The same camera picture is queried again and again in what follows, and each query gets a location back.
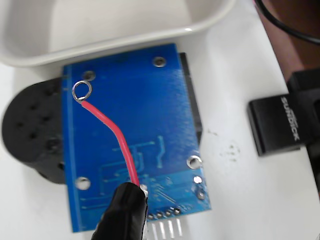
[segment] red insulated wire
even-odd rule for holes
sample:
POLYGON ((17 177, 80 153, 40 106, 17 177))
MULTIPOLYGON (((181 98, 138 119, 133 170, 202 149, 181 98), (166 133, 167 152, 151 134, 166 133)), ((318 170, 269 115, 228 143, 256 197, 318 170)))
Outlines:
POLYGON ((140 184, 139 184, 139 179, 138 179, 138 174, 137 174, 135 162, 134 162, 134 159, 130 153, 125 136, 121 132, 120 128, 113 121, 111 121, 107 116, 105 116, 101 111, 99 111, 96 107, 91 105, 89 102, 82 101, 81 105, 82 105, 82 107, 87 109, 90 113, 95 115, 101 122, 103 122, 114 133, 116 139, 119 142, 122 154, 124 156, 126 167, 128 168, 131 182, 134 183, 135 185, 139 186, 140 184))

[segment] mounting hole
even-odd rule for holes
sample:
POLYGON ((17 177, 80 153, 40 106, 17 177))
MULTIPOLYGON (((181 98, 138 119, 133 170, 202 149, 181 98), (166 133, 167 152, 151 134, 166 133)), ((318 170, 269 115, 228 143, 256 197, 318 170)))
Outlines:
POLYGON ((30 106, 30 110, 36 110, 38 108, 38 104, 32 104, 31 106, 30 106))
POLYGON ((41 118, 41 120, 42 120, 43 123, 49 122, 50 119, 51 119, 50 116, 43 116, 43 117, 41 118))
POLYGON ((94 71, 85 71, 82 77, 83 77, 83 80, 92 81, 96 78, 96 74, 94 71))
POLYGON ((52 96, 55 93, 55 91, 53 89, 46 89, 44 91, 44 95, 46 95, 47 97, 52 96))
POLYGON ((58 169, 64 171, 65 170, 65 163, 63 161, 59 162, 57 165, 58 169))
POLYGON ((75 186, 79 190, 88 190, 90 188, 91 182, 88 178, 80 176, 75 181, 75 186))
POLYGON ((35 132, 31 132, 30 134, 29 134, 29 138, 30 139, 36 139, 38 137, 38 135, 37 135, 37 133, 35 133, 35 132))
POLYGON ((24 125, 25 124, 21 121, 16 123, 17 128, 22 128, 24 125))
POLYGON ((199 169, 202 166, 202 160, 200 157, 192 155, 186 160, 186 164, 189 168, 195 170, 199 169))
POLYGON ((153 59, 153 65, 157 68, 162 68, 167 64, 166 60, 162 56, 157 56, 153 59))

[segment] white container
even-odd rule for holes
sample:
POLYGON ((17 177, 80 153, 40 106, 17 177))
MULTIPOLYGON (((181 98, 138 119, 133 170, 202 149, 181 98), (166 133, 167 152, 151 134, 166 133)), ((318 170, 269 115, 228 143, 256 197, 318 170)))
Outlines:
POLYGON ((0 61, 44 65, 210 27, 235 0, 0 0, 0 61))

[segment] brown surface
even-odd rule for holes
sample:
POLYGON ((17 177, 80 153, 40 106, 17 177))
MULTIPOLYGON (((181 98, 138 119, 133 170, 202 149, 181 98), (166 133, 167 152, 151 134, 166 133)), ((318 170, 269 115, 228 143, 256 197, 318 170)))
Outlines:
MULTIPOLYGON (((264 4, 286 25, 320 38, 320 0, 264 0, 264 4)), ((320 68, 320 45, 289 36, 260 17, 286 81, 292 72, 320 68)))

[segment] silver ring terminal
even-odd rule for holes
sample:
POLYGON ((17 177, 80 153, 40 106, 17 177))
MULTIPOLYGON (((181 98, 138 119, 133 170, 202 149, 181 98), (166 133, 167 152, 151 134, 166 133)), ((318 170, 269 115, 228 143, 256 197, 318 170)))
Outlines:
POLYGON ((77 81, 72 87, 72 96, 73 96, 74 100, 76 100, 78 103, 81 103, 82 101, 84 101, 88 97, 90 97, 91 93, 92 93, 92 85, 87 80, 77 81), (87 85, 89 89, 88 89, 88 92, 87 92, 87 94, 85 96, 77 97, 77 95, 76 95, 76 87, 78 87, 80 84, 87 85))

